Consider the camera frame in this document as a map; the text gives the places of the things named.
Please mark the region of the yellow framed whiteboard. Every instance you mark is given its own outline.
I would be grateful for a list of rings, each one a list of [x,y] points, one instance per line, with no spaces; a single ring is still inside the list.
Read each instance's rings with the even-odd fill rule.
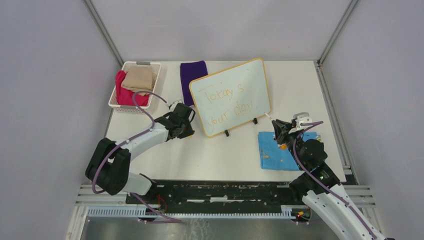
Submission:
[[[260,57],[195,79],[188,87],[207,137],[272,110],[265,62]]]

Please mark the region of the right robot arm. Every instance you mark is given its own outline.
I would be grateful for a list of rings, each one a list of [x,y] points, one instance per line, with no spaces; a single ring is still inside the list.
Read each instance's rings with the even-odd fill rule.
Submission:
[[[303,140],[306,131],[322,124],[309,117],[290,122],[272,119],[274,140],[285,145],[303,174],[289,184],[289,199],[310,207],[341,240],[385,240],[348,195],[341,181],[326,164],[328,155],[318,139]]]

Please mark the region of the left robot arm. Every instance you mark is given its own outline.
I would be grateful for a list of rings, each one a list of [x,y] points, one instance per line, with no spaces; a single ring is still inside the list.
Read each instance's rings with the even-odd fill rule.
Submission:
[[[195,115],[194,109],[177,102],[169,112],[151,118],[151,124],[133,136],[117,141],[107,137],[100,140],[85,170],[93,193],[113,196],[126,192],[137,194],[145,204],[153,203],[157,198],[156,182],[142,173],[132,173],[131,162],[159,144],[192,136]]]

